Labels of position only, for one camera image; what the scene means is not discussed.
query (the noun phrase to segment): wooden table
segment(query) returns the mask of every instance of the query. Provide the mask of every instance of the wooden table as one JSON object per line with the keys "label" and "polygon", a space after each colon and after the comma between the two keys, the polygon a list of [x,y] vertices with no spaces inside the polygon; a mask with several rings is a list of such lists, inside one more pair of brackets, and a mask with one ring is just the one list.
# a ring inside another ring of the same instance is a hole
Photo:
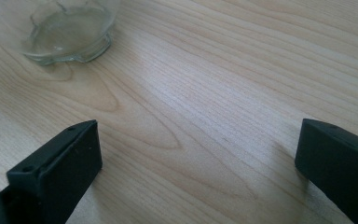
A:
{"label": "wooden table", "polygon": [[351,223],[296,171],[303,118],[358,134],[358,1],[123,0],[113,46],[40,67],[0,48],[6,171],[97,119],[68,223]]}

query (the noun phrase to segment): wood grain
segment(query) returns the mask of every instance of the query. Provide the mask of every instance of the wood grain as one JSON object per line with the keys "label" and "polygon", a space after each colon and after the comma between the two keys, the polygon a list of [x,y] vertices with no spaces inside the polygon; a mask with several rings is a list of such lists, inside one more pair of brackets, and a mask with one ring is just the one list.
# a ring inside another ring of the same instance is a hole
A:
{"label": "wood grain", "polygon": [[0,189],[97,119],[68,223],[351,223],[296,171],[301,120],[358,134],[358,1],[123,0],[113,46],[39,67],[0,47]]}

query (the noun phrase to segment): small hole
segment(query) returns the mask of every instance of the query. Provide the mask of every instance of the small hole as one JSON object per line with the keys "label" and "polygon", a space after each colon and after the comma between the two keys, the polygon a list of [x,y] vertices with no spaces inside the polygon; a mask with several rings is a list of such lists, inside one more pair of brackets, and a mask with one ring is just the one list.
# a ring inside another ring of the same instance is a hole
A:
{"label": "small hole", "polygon": [[33,171],[33,169],[34,169],[34,167],[31,165],[31,166],[26,166],[26,167],[22,168],[22,171],[25,173],[28,173],[28,172]]}

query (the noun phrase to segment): black plastic object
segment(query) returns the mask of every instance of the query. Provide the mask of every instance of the black plastic object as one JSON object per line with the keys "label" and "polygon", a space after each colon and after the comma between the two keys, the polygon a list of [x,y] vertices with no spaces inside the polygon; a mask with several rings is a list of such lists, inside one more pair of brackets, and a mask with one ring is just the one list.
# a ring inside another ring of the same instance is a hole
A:
{"label": "black plastic object", "polygon": [[358,136],[338,126],[304,119],[296,168],[358,223]]}
{"label": "black plastic object", "polygon": [[67,128],[7,172],[0,223],[65,223],[101,168],[97,121]]}

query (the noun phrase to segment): black rectangular block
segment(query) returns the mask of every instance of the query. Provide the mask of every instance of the black rectangular block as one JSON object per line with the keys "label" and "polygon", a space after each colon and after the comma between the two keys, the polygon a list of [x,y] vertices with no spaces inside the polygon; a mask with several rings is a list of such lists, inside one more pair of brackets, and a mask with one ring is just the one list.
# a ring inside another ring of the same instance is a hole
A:
{"label": "black rectangular block", "polygon": [[358,136],[335,125],[304,119],[295,164],[358,223]]}
{"label": "black rectangular block", "polygon": [[11,190],[37,199],[37,223],[65,223],[102,168],[97,121],[71,126],[7,172]]}

